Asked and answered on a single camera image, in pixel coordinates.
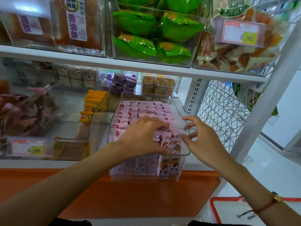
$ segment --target yellow price label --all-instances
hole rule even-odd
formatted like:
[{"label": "yellow price label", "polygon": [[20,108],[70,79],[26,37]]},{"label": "yellow price label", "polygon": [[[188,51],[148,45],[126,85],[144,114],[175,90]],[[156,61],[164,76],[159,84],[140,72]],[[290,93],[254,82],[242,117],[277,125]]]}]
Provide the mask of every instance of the yellow price label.
[{"label": "yellow price label", "polygon": [[44,146],[31,146],[27,148],[27,152],[33,156],[43,156],[45,155]]},{"label": "yellow price label", "polygon": [[257,33],[256,32],[243,32],[242,42],[244,44],[256,45]]}]

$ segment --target white wire mesh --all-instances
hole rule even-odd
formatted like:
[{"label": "white wire mesh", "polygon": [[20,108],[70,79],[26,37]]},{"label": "white wire mesh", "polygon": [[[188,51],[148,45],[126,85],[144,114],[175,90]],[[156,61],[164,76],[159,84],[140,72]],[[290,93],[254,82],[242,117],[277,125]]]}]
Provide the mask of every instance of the white wire mesh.
[{"label": "white wire mesh", "polygon": [[210,81],[198,117],[216,131],[228,152],[235,144],[249,114],[235,96],[231,83]]},{"label": "white wire mesh", "polygon": [[182,77],[182,80],[180,82],[178,96],[183,104],[185,104],[191,81],[192,78]]}]

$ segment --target orange shelf base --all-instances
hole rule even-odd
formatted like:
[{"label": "orange shelf base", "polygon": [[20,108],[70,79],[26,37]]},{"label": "orange shelf base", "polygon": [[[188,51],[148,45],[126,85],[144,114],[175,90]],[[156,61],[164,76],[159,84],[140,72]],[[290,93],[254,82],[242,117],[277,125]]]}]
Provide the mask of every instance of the orange shelf base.
[{"label": "orange shelf base", "polygon": [[[0,169],[0,202],[58,169]],[[65,219],[196,216],[219,184],[214,171],[183,171],[178,182],[112,182],[105,174],[60,215]]]}]

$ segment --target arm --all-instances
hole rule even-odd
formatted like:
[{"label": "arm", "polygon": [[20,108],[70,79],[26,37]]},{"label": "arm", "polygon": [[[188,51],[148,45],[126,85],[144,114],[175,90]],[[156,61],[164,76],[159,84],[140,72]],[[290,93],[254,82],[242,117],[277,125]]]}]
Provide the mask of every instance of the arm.
[{"label": "arm", "polygon": [[168,125],[145,116],[130,125],[118,141],[8,199],[0,205],[0,225],[49,225],[112,167],[134,156],[168,153],[152,140],[158,127]]},{"label": "arm", "polygon": [[[272,193],[258,182],[249,171],[237,163],[226,151],[214,129],[203,123],[197,116],[186,116],[192,121],[184,130],[196,126],[197,130],[182,139],[189,150],[204,164],[220,173],[248,202],[252,209],[261,209],[273,198]],[[267,226],[300,225],[301,216],[283,202],[276,203],[258,213]]]}]

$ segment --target white metal shelf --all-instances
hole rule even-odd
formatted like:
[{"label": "white metal shelf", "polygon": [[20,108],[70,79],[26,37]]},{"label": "white metal shelf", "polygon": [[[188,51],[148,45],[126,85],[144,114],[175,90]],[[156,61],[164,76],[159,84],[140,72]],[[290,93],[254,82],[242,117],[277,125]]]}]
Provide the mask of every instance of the white metal shelf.
[{"label": "white metal shelf", "polygon": [[182,77],[198,77],[205,80],[217,80],[237,83],[266,83],[269,79],[261,76],[219,72],[213,70],[198,70],[193,68],[175,67],[160,64],[150,64],[117,59],[107,59],[78,54],[43,51],[30,48],[18,48],[0,45],[0,56],[9,58],[29,59],[36,61],[56,62],[70,65],[98,67],[134,72],[165,74]]}]

